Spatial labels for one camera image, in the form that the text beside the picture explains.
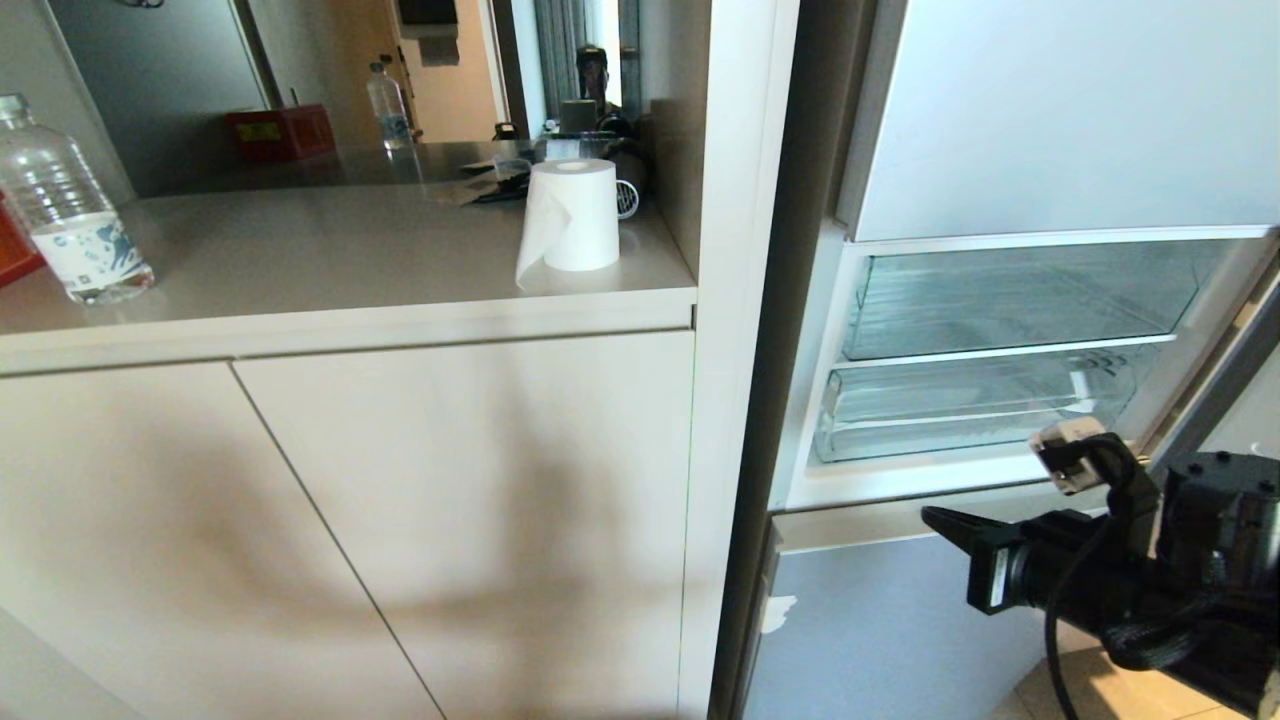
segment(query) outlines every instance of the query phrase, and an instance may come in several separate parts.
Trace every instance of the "refrigerator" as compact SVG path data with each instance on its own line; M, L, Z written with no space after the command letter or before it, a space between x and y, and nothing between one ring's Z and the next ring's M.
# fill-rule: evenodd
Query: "refrigerator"
M1280 333L1277 42L1262 0L800 5L721 716L982 720L1043 657L919 507L1101 511L1028 447L1070 418L1157 477L1210 437Z

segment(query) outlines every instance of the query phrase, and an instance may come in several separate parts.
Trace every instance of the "bottle label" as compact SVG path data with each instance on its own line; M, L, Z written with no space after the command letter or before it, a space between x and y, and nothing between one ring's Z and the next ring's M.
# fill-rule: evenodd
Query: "bottle label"
M383 127L383 140L408 140L408 118L404 115L378 115Z
M136 273L142 255L115 213L91 213L31 233L67 290L102 290Z

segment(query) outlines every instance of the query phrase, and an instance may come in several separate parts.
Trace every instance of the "red box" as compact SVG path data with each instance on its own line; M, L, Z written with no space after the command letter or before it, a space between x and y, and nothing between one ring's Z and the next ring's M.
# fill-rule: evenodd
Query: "red box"
M227 124L248 163L287 163L333 151L324 105L227 113Z
M45 266L45 259L27 242L18 223L9 218L0 195L0 287Z

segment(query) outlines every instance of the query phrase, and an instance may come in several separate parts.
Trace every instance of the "crisper drawer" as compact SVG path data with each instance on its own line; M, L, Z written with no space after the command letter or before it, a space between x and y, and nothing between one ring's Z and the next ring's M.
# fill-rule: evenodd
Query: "crisper drawer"
M1235 241L884 255L854 286L846 360L1171 332Z
M1111 427L1158 354L1133 345L836 369L814 451L835 462L1025 442L1080 415Z

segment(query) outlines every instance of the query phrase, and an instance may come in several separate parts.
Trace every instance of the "bottle cap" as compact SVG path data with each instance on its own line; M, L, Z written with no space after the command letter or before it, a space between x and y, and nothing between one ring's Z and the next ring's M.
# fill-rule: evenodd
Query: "bottle cap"
M31 106L27 105L27 99L23 97L20 92L0 95L0 120L20 118L27 114L29 108Z

